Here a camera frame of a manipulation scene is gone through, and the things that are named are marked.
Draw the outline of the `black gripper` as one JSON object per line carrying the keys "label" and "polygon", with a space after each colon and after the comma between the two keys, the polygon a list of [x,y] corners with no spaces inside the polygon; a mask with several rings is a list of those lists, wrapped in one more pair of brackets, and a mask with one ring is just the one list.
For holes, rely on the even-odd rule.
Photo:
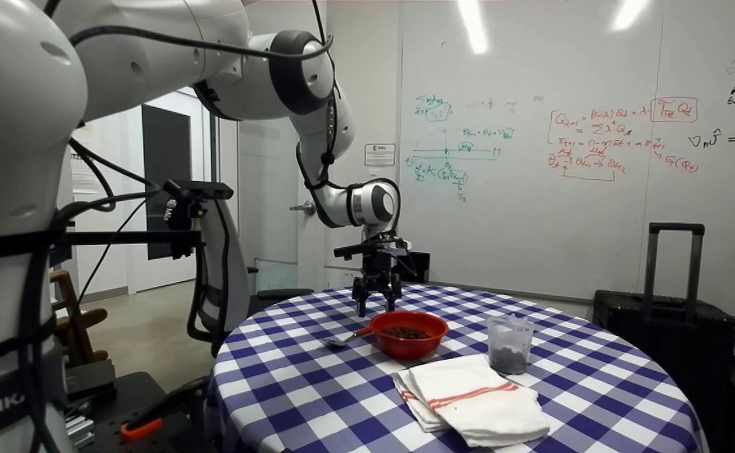
{"label": "black gripper", "polygon": [[359,243],[338,247],[340,260],[363,256],[359,279],[353,279],[353,299],[358,316],[365,316],[368,290],[386,290],[386,310],[394,310],[399,279],[394,279],[394,260],[407,255],[407,242],[394,233],[377,233]]}

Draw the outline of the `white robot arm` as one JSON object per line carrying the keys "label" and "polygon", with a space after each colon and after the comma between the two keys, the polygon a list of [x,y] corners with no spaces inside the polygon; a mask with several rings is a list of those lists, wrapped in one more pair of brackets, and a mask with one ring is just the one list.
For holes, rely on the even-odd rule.
{"label": "white robot arm", "polygon": [[256,34],[253,0],[0,0],[0,453],[63,453],[55,408],[51,247],[84,202],[58,202],[74,133],[191,87],[218,119],[286,119],[306,189],[333,227],[386,233],[397,202],[374,180],[326,184],[349,115],[326,46],[306,33]]}

